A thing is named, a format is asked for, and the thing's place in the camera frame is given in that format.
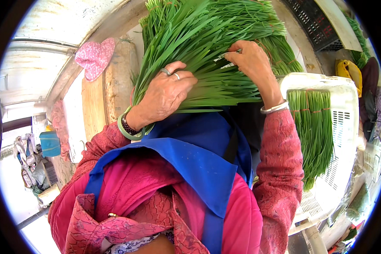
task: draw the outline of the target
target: blue container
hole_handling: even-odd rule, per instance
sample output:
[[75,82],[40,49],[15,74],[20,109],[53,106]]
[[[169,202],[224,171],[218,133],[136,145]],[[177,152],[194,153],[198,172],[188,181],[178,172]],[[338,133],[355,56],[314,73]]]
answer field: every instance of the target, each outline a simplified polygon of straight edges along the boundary
[[44,157],[54,157],[61,155],[61,142],[56,131],[46,131],[39,135],[41,140],[42,155]]

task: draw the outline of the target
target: ring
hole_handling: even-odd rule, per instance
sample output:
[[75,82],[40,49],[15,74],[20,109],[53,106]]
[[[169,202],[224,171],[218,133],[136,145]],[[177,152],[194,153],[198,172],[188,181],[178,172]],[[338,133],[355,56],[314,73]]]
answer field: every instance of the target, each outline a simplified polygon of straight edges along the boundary
[[163,73],[167,74],[168,76],[172,75],[172,73],[170,73],[169,70],[167,70],[165,68],[160,69],[160,71],[162,71]]

